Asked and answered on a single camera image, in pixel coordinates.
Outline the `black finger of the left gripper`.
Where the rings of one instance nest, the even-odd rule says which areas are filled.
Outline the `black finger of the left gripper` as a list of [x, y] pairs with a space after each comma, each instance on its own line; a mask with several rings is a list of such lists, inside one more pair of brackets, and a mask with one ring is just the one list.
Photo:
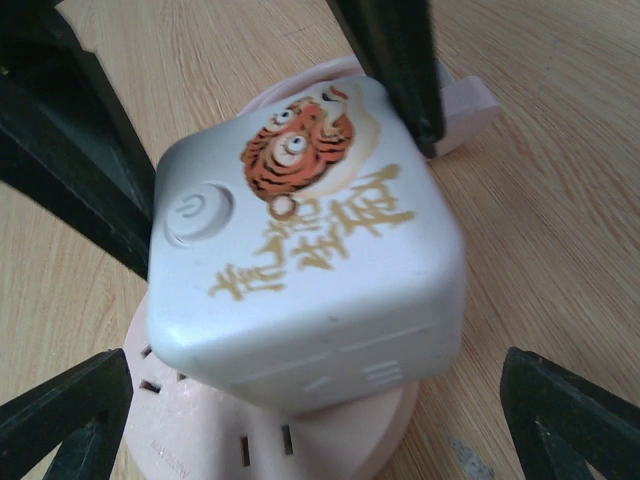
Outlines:
[[56, 6], [1, 4], [1, 180], [146, 278], [155, 169]]
[[421, 153], [435, 158], [446, 122], [430, 2], [329, 0], [327, 4], [365, 74], [385, 87]]

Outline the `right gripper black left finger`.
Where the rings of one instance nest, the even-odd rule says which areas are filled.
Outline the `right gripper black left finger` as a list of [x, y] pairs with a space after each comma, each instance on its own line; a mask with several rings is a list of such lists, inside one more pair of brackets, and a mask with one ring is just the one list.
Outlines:
[[52, 450], [46, 479], [108, 479], [133, 396], [126, 356], [107, 350], [1, 406], [1, 477], [21, 479]]

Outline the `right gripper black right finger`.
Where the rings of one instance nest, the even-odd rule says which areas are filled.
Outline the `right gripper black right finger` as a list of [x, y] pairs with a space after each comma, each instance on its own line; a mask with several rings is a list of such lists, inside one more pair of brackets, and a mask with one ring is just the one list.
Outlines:
[[639, 477], [639, 408], [532, 352], [508, 350], [504, 416], [527, 479]]

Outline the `pink socket with cable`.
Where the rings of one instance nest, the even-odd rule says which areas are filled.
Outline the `pink socket with cable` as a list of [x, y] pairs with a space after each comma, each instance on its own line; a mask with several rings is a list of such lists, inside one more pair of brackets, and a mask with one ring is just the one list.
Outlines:
[[[367, 77], [354, 57], [314, 66], [270, 87], [238, 116], [349, 76]], [[147, 336], [147, 296], [124, 343], [134, 387], [125, 438], [145, 477], [369, 479], [404, 437], [422, 379], [298, 414], [260, 406], [163, 363]]]

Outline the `white tiger cube socket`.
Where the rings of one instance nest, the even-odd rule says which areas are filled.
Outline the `white tiger cube socket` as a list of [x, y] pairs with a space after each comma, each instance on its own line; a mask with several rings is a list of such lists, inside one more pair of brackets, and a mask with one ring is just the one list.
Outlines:
[[464, 242], [384, 88], [317, 83], [156, 171], [147, 336], [167, 366], [298, 414], [447, 369]]

